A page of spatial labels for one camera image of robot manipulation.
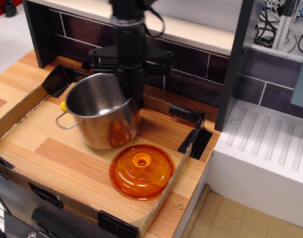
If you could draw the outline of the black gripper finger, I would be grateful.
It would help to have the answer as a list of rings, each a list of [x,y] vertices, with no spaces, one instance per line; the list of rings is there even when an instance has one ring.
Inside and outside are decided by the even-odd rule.
[[[131,74],[125,70],[117,70],[116,76],[124,96],[129,99],[133,96],[131,88]]]
[[[145,83],[145,72],[143,70],[137,70],[132,76],[132,91],[133,97],[137,102],[138,108],[143,107],[143,90]]]

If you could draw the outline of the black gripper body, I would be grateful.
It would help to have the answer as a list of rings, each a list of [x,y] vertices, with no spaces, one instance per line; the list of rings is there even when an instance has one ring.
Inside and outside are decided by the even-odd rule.
[[[135,72],[140,69],[151,75],[172,73],[172,51],[147,43],[144,23],[115,25],[116,44],[89,51],[95,72],[115,73],[118,69]]]

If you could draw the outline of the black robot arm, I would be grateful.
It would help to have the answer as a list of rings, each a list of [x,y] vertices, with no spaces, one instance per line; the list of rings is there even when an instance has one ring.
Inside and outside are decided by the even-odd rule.
[[[151,0],[111,0],[111,24],[115,45],[92,49],[91,68],[94,72],[113,73],[126,98],[133,98],[143,107],[143,90],[147,76],[172,73],[174,53],[152,45],[146,37],[159,38],[163,31],[153,35],[145,24],[145,12],[150,11],[159,19]]]

